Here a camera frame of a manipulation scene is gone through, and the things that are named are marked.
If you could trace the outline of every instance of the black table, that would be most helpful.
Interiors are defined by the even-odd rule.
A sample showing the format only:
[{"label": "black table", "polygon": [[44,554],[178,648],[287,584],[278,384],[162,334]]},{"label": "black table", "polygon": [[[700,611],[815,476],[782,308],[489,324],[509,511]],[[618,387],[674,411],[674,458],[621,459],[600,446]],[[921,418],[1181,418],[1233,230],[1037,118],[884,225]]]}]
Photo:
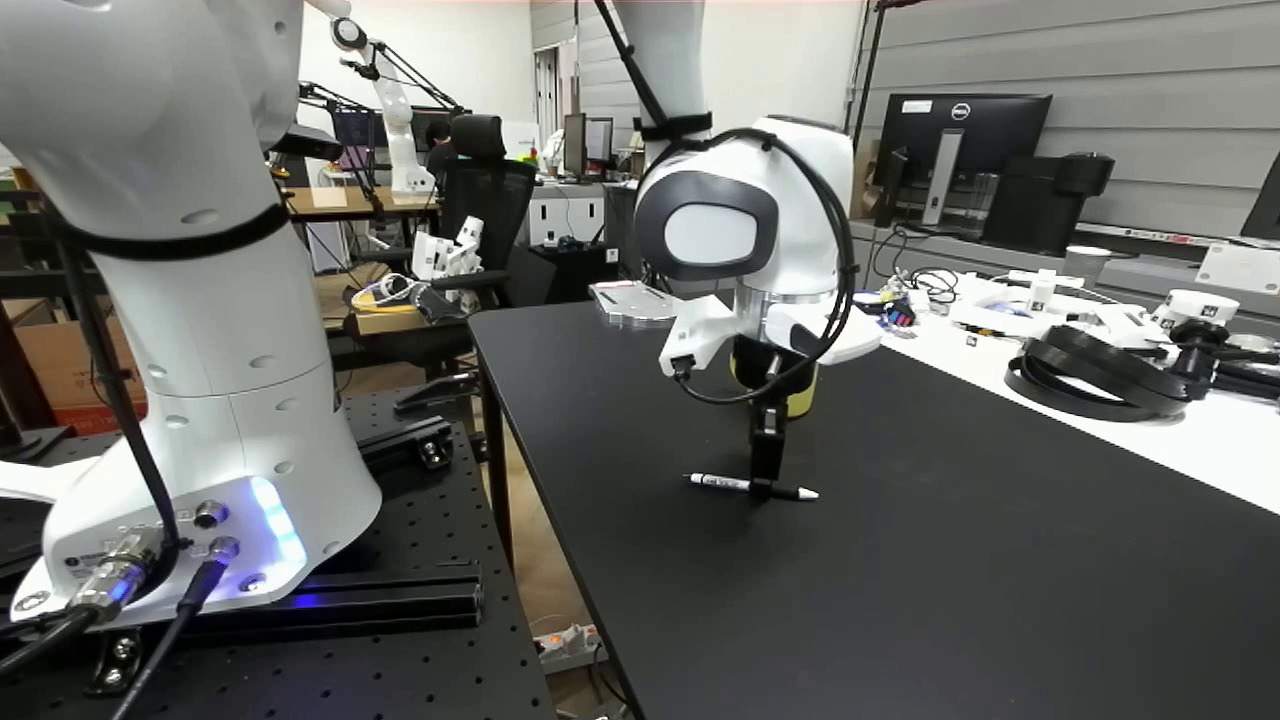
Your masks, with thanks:
[{"label": "black table", "polygon": [[[356,437],[398,430],[391,395],[348,407]],[[63,446],[90,458],[103,442]],[[476,630],[341,631],[308,640],[199,640],[182,643],[150,683],[136,717],[229,720],[229,717],[439,717],[439,720],[543,720],[554,696],[533,651],[520,596],[499,554],[476,459],[455,430],[452,473],[385,502],[378,530],[385,566],[404,575],[476,575],[486,604]],[[90,640],[62,663],[0,683],[0,717],[102,720],[115,701],[90,696],[102,643]]]},{"label": "black table", "polygon": [[703,498],[743,407],[597,308],[473,320],[567,566],[658,720],[1277,720],[1280,522],[875,352],[820,379],[786,480]]}]

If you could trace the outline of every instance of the chair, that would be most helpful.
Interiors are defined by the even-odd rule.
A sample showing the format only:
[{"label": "chair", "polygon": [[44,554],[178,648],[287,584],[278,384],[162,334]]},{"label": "chair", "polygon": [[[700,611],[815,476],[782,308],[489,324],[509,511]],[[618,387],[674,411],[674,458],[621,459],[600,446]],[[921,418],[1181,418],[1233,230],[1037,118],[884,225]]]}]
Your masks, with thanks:
[{"label": "chair", "polygon": [[[486,220],[480,263],[486,273],[431,281],[438,292],[470,287],[486,308],[509,308],[509,262],[523,230],[537,171],[509,162],[452,162],[450,196],[439,201],[439,237],[455,237],[470,217]],[[398,336],[359,336],[356,345],[382,359],[413,359],[428,372],[428,384],[398,405],[398,411],[431,411],[439,402],[470,395],[476,372],[459,372],[459,358],[473,352],[473,334],[459,311],[450,311],[438,292],[419,297],[419,311],[431,328]]]}]

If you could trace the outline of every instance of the floor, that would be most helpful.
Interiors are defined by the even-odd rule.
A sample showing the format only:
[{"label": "floor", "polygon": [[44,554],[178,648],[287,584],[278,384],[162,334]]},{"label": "floor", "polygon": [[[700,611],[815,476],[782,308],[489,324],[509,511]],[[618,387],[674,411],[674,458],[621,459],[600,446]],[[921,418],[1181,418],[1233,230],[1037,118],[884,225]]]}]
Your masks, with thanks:
[{"label": "floor", "polygon": [[[413,365],[382,365],[382,369],[341,372],[338,387],[344,387],[348,395],[374,395],[387,387],[417,387],[419,379],[425,372]],[[509,434],[509,492],[511,492],[516,584],[520,584],[533,636],[549,636],[572,624],[593,624],[593,611],[583,609],[583,596],[567,571],[567,560],[533,489],[523,458],[511,446],[511,434]],[[563,675],[554,675],[549,683],[561,717],[582,717],[582,720],[626,717],[610,694],[613,690],[610,669],[563,674]]]}]

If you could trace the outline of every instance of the wall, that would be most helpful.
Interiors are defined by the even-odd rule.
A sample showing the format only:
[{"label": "wall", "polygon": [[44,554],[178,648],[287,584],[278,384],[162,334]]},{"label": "wall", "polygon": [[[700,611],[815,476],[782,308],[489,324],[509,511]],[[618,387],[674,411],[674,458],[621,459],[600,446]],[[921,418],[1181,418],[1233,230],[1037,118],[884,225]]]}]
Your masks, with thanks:
[{"label": "wall", "polygon": [[1277,0],[925,0],[888,17],[892,89],[1051,91],[1040,157],[1118,157],[1097,225],[1238,237],[1280,152]]},{"label": "wall", "polygon": [[[509,152],[537,144],[528,14],[528,0],[356,0],[370,38],[391,44],[465,108],[503,118]],[[374,84],[341,65],[328,19],[311,10],[302,77],[378,108]]]},{"label": "wall", "polygon": [[[717,127],[770,114],[846,125],[846,89],[861,38],[861,0],[708,0],[703,91]],[[533,0],[533,44],[572,39],[572,0]],[[593,0],[582,0],[582,96],[587,118],[631,127],[639,100]]]}]

